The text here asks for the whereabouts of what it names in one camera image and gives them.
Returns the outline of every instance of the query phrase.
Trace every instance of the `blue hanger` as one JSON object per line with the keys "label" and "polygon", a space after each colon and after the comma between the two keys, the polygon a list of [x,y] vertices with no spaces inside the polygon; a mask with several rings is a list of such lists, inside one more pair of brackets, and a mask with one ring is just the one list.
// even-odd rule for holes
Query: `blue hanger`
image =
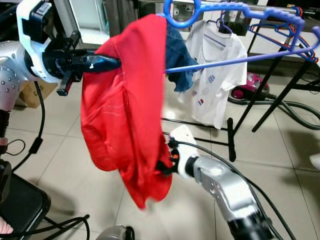
{"label": "blue hanger", "polygon": [[251,11],[250,7],[247,4],[242,2],[221,2],[221,3],[215,2],[215,3],[202,4],[200,0],[194,0],[194,14],[187,21],[178,22],[174,20],[170,15],[170,6],[172,3],[173,3],[173,0],[165,0],[163,13],[161,14],[161,16],[165,17],[166,20],[173,27],[179,28],[179,29],[187,28],[192,24],[194,24],[197,21],[199,14],[202,12],[242,11],[243,15],[247,18],[266,20],[268,17],[274,17],[282,21],[289,22],[290,24],[293,24],[296,26],[296,31],[293,35],[292,45],[288,48],[288,50],[271,53],[271,54],[263,54],[263,55],[257,55],[257,56],[230,59],[230,60],[219,61],[219,62],[211,62],[211,63],[204,63],[204,64],[198,64],[198,65],[191,65],[191,66],[169,68],[165,71],[167,74],[184,72],[184,71],[194,71],[194,70],[199,70],[204,68],[219,67],[219,66],[225,66],[225,65],[231,65],[231,64],[239,64],[243,62],[260,61],[264,59],[277,58],[277,57],[282,57],[282,56],[287,56],[292,54],[302,54],[306,52],[312,52],[315,48],[317,48],[320,45],[320,27],[315,26],[312,28],[312,32],[316,35],[318,39],[317,43],[311,47],[306,47],[303,49],[296,50],[295,49],[296,42],[298,41],[299,35],[305,26],[305,21],[299,16],[295,16],[293,14],[283,12],[276,8],[270,7],[270,8],[267,8],[264,12],[257,12],[257,11]]}
{"label": "blue hanger", "polygon": [[[221,11],[221,15],[220,15],[220,17],[218,18],[217,21],[208,20],[208,21],[206,21],[206,22],[207,22],[207,23],[215,23],[215,25],[216,25],[216,27],[217,27],[218,29],[224,28],[224,29],[228,30],[229,33],[232,34],[233,32],[232,32],[232,30],[230,29],[230,27],[228,27],[227,25],[225,25],[225,21],[224,21],[224,19],[223,19],[224,15],[225,15],[225,11]],[[204,34],[204,36],[207,37],[208,39],[216,42],[217,44],[220,44],[221,46],[226,47],[226,45],[224,45],[223,43],[221,43],[221,42],[213,39],[211,36],[208,36],[208,35],[206,35],[206,34]]]}
{"label": "blue hanger", "polygon": [[[292,8],[293,8],[293,9],[296,9],[296,15],[297,15],[297,16],[302,15],[302,12],[300,11],[300,8],[299,8],[299,7],[292,7]],[[282,48],[284,48],[284,49],[287,49],[287,50],[289,49],[289,46],[284,45],[284,44],[282,44],[281,42],[279,42],[279,41],[277,41],[277,40],[274,40],[274,39],[272,39],[272,38],[270,38],[270,37],[268,37],[268,36],[266,36],[266,35],[263,35],[263,34],[261,34],[261,33],[259,33],[259,32],[256,32],[256,31],[254,30],[254,28],[255,28],[255,27],[258,27],[258,26],[260,26],[260,27],[272,27],[272,28],[274,28],[274,31],[275,31],[275,32],[277,32],[277,33],[279,33],[279,34],[281,34],[281,35],[283,35],[283,36],[285,36],[285,37],[287,37],[287,38],[292,38],[292,37],[295,35],[295,32],[294,32],[294,30],[292,29],[292,27],[291,27],[287,22],[286,22],[286,23],[282,23],[282,24],[278,24],[278,25],[277,25],[277,24],[272,24],[272,23],[258,23],[258,24],[253,24],[253,25],[251,25],[251,26],[248,27],[248,30],[249,30],[250,32],[252,32],[252,33],[254,33],[254,34],[256,34],[256,35],[264,38],[264,39],[267,39],[268,41],[270,41],[270,42],[272,42],[272,43],[274,43],[274,44],[276,44],[276,45],[278,45],[278,46],[280,46],[280,47],[282,47]],[[281,32],[280,29],[283,29],[283,28],[285,28],[286,30],[288,30],[289,33],[286,34],[286,33],[284,33],[284,32]],[[310,45],[309,45],[309,44],[304,40],[304,38],[301,37],[300,35],[298,36],[298,39],[299,39],[300,44],[301,44],[301,46],[302,46],[303,48],[309,48],[309,47],[310,47]],[[310,52],[308,52],[307,54],[306,54],[306,53],[299,53],[298,55],[299,55],[300,57],[304,58],[305,60],[310,61],[310,62],[316,63],[316,62],[318,61],[318,58],[316,57],[316,54],[315,54],[314,51],[310,51]]]}

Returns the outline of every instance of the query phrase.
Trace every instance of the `tiled floor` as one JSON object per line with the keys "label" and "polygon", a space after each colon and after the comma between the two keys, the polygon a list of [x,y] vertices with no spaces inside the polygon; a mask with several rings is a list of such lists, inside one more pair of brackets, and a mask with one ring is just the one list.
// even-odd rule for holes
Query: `tiled floor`
{"label": "tiled floor", "polygon": [[[279,94],[290,78],[273,76],[271,92]],[[179,120],[191,120],[177,101],[174,86],[166,84],[163,114]],[[287,99],[296,100],[320,110],[319,96],[307,91],[292,91]],[[81,85],[73,87],[68,97],[52,93],[46,100],[44,142],[39,152],[23,165],[17,174],[38,185],[51,197],[49,217],[57,222],[90,214],[91,239],[114,224],[132,225],[141,240],[227,240],[232,239],[218,206],[209,194],[192,180],[175,175],[168,196],[160,203],[149,201],[147,209],[137,209],[119,176],[98,170],[90,159],[80,130]],[[320,133],[308,130],[280,110],[276,110],[256,132],[251,129],[266,106],[254,106],[235,136],[235,165],[264,189],[291,227],[298,240],[320,238],[320,172],[309,161],[309,155],[320,153]],[[228,103],[225,119],[237,122],[243,106]],[[306,112],[303,117],[314,121]],[[17,108],[8,130],[9,140],[20,138],[30,146],[40,125],[41,110]],[[179,124],[164,121],[170,132]],[[227,141],[225,132],[190,126],[195,137]],[[228,157],[224,146],[198,142]],[[17,143],[10,151],[19,151]],[[22,158],[5,156],[12,166]],[[275,227],[289,239],[272,210],[261,200]],[[61,240],[85,239],[80,225],[60,237]],[[40,234],[33,240],[43,239]]]}

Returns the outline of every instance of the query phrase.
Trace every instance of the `red shirt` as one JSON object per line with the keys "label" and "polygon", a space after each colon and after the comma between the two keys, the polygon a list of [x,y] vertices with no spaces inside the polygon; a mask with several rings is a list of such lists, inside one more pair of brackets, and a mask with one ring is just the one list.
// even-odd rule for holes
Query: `red shirt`
{"label": "red shirt", "polygon": [[156,170],[158,161],[172,165],[161,129],[165,44],[166,20],[148,15],[96,51],[120,59],[120,68],[83,78],[81,130],[91,158],[101,170],[119,169],[142,209],[149,197],[162,200],[172,182]]}

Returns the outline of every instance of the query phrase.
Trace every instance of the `denim jacket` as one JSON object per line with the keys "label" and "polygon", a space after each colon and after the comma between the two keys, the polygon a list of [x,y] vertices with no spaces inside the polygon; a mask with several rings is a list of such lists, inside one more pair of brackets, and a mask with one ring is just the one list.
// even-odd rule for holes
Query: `denim jacket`
{"label": "denim jacket", "polygon": [[[186,47],[185,41],[180,32],[166,24],[166,42],[165,42],[165,66],[169,68],[177,68],[198,64],[194,60]],[[192,76],[195,71],[174,72],[168,75],[169,81],[175,83],[175,92],[184,92],[191,88],[193,81]]]}

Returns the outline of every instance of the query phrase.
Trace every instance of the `white t-shirt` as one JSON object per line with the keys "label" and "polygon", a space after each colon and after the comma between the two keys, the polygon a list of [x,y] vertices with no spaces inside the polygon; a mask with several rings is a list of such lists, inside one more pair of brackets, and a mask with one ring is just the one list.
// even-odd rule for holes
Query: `white t-shirt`
{"label": "white t-shirt", "polygon": [[[215,23],[204,20],[193,25],[186,47],[199,64],[247,56],[247,50],[236,34],[220,33]],[[247,82],[247,63],[204,68],[195,72],[192,80],[192,87],[181,96],[186,104],[191,101],[192,117],[221,129],[229,90]]]}

